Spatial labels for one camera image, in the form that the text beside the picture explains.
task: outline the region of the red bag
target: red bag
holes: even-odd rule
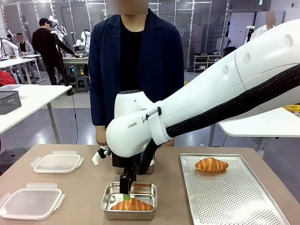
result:
[[[8,72],[0,71],[0,87],[8,84],[17,84],[14,76]]]

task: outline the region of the black shirt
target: black shirt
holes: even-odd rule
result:
[[[138,89],[138,62],[143,31],[131,32],[121,20],[120,91]]]
[[[56,48],[55,38],[50,30],[39,28],[32,34],[32,47],[35,51],[41,53],[43,60],[57,60],[59,59]],[[64,43],[60,41],[60,47],[67,53],[74,55]]]
[[[23,44],[20,42],[20,51],[21,52],[24,52],[24,53],[26,52],[26,46],[25,45],[26,45],[25,42]]]

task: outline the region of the brown tabletop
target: brown tabletop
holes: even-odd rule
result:
[[[241,154],[291,225],[300,221],[300,205],[276,174],[253,149],[247,148],[193,148],[161,147],[156,153],[154,172],[138,176],[138,181],[157,186],[157,208],[150,221],[107,220],[101,208],[106,185],[119,181],[110,158],[94,165],[91,158],[96,145],[36,145],[0,177],[0,197],[5,193],[25,188],[27,183],[57,183],[66,194],[63,204],[41,221],[24,221],[0,218],[1,225],[188,225],[193,224],[182,175],[180,153]],[[84,157],[83,164],[69,174],[34,173],[30,166],[36,157],[51,154],[54,150],[75,150]]]

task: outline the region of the black cap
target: black cap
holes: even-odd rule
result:
[[[47,18],[41,18],[38,23],[40,26],[44,26],[45,23],[51,24],[52,21],[48,20]]]

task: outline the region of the silver tray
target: silver tray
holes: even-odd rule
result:
[[[196,170],[208,157],[227,162],[227,170]],[[195,225],[289,225],[241,155],[180,154],[180,160]]]
[[[154,164],[155,164],[155,155],[153,156],[153,159],[150,163],[150,166],[148,167],[148,170],[146,172],[146,174],[151,174],[153,173],[153,167],[154,167]],[[123,171],[124,171],[124,168],[120,168],[120,167],[116,167],[116,173],[118,174],[123,174]]]
[[[157,189],[154,184],[132,183],[130,197],[150,204],[154,209],[149,211],[111,210],[112,206],[123,201],[123,194],[120,194],[120,182],[112,182],[107,185],[101,203],[105,217],[121,220],[151,220],[154,218],[157,206]]]

